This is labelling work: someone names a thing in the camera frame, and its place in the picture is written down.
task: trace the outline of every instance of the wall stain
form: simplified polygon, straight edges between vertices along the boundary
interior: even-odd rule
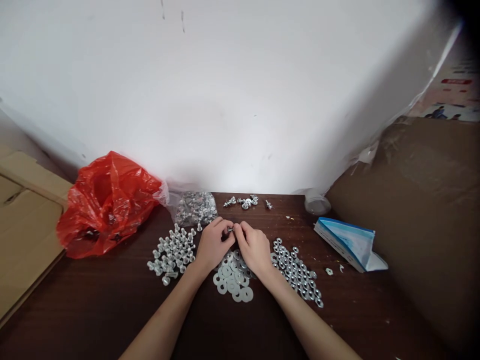
[[[181,11],[181,28],[183,30],[183,33],[185,34],[185,23],[184,23],[184,11]]]
[[[165,20],[164,0],[160,0],[160,4],[161,4],[161,18]]]

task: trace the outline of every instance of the poster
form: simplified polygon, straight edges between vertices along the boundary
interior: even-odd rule
[[[480,68],[471,48],[462,31],[408,116],[480,122]]]

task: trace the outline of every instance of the hand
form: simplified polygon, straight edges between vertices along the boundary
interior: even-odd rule
[[[234,232],[225,241],[222,241],[222,234],[227,233],[227,229],[234,225],[230,220],[224,220],[217,217],[201,233],[200,243],[196,252],[196,260],[194,264],[198,264],[208,275],[224,258],[224,255],[235,243]]]
[[[241,255],[248,267],[260,278],[275,269],[270,259],[270,242],[261,230],[252,228],[248,223],[233,225]]]

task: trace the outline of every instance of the cardboard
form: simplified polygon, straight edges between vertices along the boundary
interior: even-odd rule
[[[55,228],[71,186],[0,145],[0,327],[62,256]]]
[[[454,349],[477,310],[479,144],[479,123],[404,118],[371,167],[347,170],[326,195],[340,219],[375,229],[373,250]]]

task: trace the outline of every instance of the white wall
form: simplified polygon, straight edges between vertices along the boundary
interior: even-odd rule
[[[0,110],[0,144],[7,145],[10,149],[24,152],[34,158],[45,169],[69,180],[64,172],[42,152],[42,149],[29,139],[2,110]]]
[[[70,175],[115,150],[212,191],[326,189],[428,83],[454,27],[435,7],[2,0],[0,108]]]

